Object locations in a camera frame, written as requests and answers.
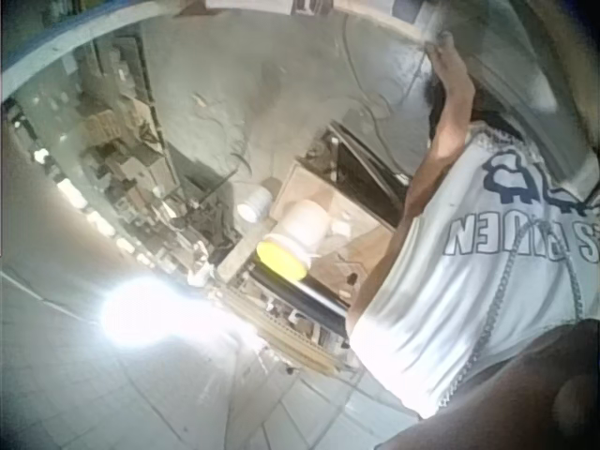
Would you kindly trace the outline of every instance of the white tank top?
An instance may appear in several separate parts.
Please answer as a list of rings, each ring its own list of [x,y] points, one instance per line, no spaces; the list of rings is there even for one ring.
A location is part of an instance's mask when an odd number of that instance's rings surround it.
[[[486,128],[411,227],[385,282],[351,335],[366,368],[405,406],[430,417],[480,337],[518,230],[551,224],[569,253],[584,318],[599,318],[598,212],[557,188],[532,150]],[[575,318],[554,237],[531,228],[518,248],[491,339],[470,376]]]

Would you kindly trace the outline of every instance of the cable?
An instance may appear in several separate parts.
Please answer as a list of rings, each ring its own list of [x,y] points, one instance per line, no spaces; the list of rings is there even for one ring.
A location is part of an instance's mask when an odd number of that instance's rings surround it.
[[[348,35],[348,17],[349,17],[348,15],[344,16],[344,22],[342,24],[342,32],[341,32],[342,47],[343,47],[344,53],[346,55],[346,61],[348,62],[348,66],[350,67],[350,72],[352,74],[352,77],[354,78],[354,81],[356,82],[358,89],[362,92],[363,96],[368,100],[367,92],[366,92],[365,88],[363,87],[363,85],[360,83],[360,79],[358,78],[358,74],[356,72],[356,67],[354,65],[354,62],[353,62],[353,59],[352,59],[352,56],[350,53],[350,47],[348,45],[348,36],[347,36]],[[413,86],[414,86],[414,83],[416,82],[417,77],[419,76],[419,73],[421,72],[421,67],[423,66],[423,63],[425,62],[425,57],[426,57],[426,53],[423,52],[423,55],[421,56],[421,60],[419,61],[419,65],[417,66],[417,69],[414,72],[414,76],[412,77],[411,82],[409,83],[408,89],[404,92],[402,98],[398,102],[394,103],[393,105],[390,105],[387,102],[387,100],[385,98],[383,98],[390,111],[393,111],[394,107],[400,106],[402,103],[404,103],[404,100],[406,100],[406,98],[408,97],[409,93],[413,89]],[[377,117],[375,117],[375,114],[373,113],[371,108],[368,106],[368,104],[364,103],[363,106],[365,107],[365,110],[367,111],[368,115],[370,115],[371,119],[373,120],[373,125],[375,128],[375,135],[377,136],[377,139],[379,140],[380,144],[382,145],[383,150],[385,150],[385,153],[387,154],[389,159],[392,161],[392,163],[394,164],[396,169],[400,173],[408,175],[408,173],[396,161],[396,159],[394,158],[394,154],[392,153],[391,149],[385,142],[385,139],[383,138],[383,135],[382,135],[380,127],[379,127],[379,121],[378,121]]]

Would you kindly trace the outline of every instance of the hand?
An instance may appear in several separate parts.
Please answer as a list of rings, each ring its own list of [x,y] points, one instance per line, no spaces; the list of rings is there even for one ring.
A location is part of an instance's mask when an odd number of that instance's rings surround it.
[[[473,99],[475,86],[469,77],[465,62],[454,46],[454,38],[449,32],[440,35],[440,44],[427,43],[425,51],[431,61],[433,70],[442,81],[443,88],[449,98],[460,97]]]

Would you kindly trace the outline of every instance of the chain necklace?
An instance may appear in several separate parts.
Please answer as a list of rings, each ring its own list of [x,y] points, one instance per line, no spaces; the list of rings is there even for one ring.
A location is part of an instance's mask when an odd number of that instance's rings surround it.
[[[487,311],[486,322],[484,324],[483,331],[481,332],[479,339],[477,339],[477,341],[475,342],[475,346],[472,349],[469,359],[462,367],[456,378],[452,381],[452,383],[446,390],[446,393],[443,396],[443,398],[440,400],[438,404],[440,408],[445,408],[446,406],[448,406],[450,399],[456,393],[458,388],[464,383],[466,376],[469,375],[469,373],[473,369],[474,364],[479,360],[482,351],[484,350],[486,345],[488,345],[489,339],[491,338],[491,334],[494,330],[494,327],[496,326],[496,322],[498,321],[498,316],[500,315],[500,310],[502,308],[504,300],[504,294],[506,293],[506,287],[508,285],[508,281],[510,280],[510,276],[512,275],[513,265],[515,264],[518,248],[521,244],[521,241],[523,240],[523,237],[525,237],[525,234],[527,234],[527,232],[533,226],[539,227],[539,230],[540,232],[542,232],[542,235],[550,235],[554,237],[554,239],[558,243],[561,255],[564,256],[564,262],[566,263],[567,271],[569,273],[569,280],[571,282],[571,292],[573,293],[573,302],[575,308],[575,322],[578,323],[579,321],[581,321],[581,318],[583,317],[581,289],[579,287],[579,282],[575,273],[575,268],[573,266],[571,256],[569,255],[569,252],[567,251],[564,242],[561,239],[559,239],[556,233],[552,230],[549,222],[540,218],[533,218],[518,230],[517,237],[515,238],[515,244],[509,252],[508,260],[506,261],[506,265],[504,266],[504,270],[502,271],[500,285],[498,286],[498,289],[496,290],[496,293],[494,294],[494,297],[491,301],[491,306]]]

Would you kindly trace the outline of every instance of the man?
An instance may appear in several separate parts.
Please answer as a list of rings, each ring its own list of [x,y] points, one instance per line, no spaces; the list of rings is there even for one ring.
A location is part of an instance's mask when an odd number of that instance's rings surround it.
[[[427,55],[443,110],[389,249],[347,317],[367,369],[423,418],[551,330],[597,319],[600,285],[599,204],[556,186],[498,116],[472,123],[475,88],[450,34]]]

